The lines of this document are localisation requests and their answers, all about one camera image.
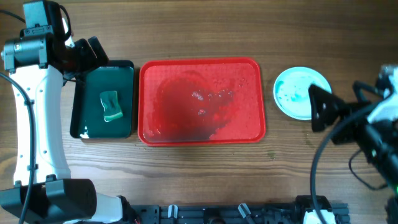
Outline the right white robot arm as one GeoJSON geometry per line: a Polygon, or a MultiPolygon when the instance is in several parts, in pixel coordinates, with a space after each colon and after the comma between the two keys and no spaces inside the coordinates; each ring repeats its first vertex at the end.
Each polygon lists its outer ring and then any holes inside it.
{"type": "Polygon", "coordinates": [[[380,186],[367,187],[373,191],[390,188],[397,192],[397,65],[383,65],[374,86],[354,82],[353,91],[357,101],[346,103],[315,84],[308,88],[313,131],[333,127],[320,143],[310,170],[312,207],[320,223],[327,223],[327,219],[318,202],[316,173],[329,142],[356,142],[367,162],[385,180],[380,186]]]}

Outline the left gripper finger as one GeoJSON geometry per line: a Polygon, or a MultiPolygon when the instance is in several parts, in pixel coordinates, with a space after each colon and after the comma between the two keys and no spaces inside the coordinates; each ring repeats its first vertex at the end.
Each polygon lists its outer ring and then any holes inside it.
{"type": "Polygon", "coordinates": [[[106,52],[104,51],[104,48],[102,47],[98,38],[96,36],[93,36],[88,39],[88,43],[90,44],[91,49],[96,56],[96,64],[97,65],[107,65],[109,62],[109,58],[106,55],[106,52]]]}
{"type": "Polygon", "coordinates": [[[78,68],[97,68],[97,56],[95,47],[97,38],[80,39],[75,42],[76,62],[78,68]]]}

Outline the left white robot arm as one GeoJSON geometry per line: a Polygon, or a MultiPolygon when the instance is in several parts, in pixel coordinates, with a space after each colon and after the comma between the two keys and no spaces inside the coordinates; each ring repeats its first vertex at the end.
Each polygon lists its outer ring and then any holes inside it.
{"type": "Polygon", "coordinates": [[[54,1],[23,5],[26,25],[1,53],[1,77],[12,85],[17,116],[17,164],[1,207],[20,223],[137,223],[122,196],[99,194],[74,179],[63,150],[60,100],[66,82],[108,63],[96,37],[72,41],[70,17],[54,1]]]}

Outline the green yellow sponge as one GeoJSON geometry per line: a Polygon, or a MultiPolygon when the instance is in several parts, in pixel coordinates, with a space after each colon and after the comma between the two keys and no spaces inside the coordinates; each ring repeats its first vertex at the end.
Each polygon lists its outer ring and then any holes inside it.
{"type": "Polygon", "coordinates": [[[117,91],[104,91],[100,93],[99,97],[104,109],[103,117],[105,122],[108,123],[123,117],[117,91]]]}

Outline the white plate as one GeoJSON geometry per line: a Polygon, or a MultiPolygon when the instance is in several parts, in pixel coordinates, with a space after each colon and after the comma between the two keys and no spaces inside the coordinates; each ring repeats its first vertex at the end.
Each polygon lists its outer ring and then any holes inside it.
{"type": "Polygon", "coordinates": [[[298,120],[311,120],[310,85],[317,85],[331,93],[331,86],[319,72],[308,67],[292,67],[275,80],[273,96],[278,108],[287,116],[298,120]]]}

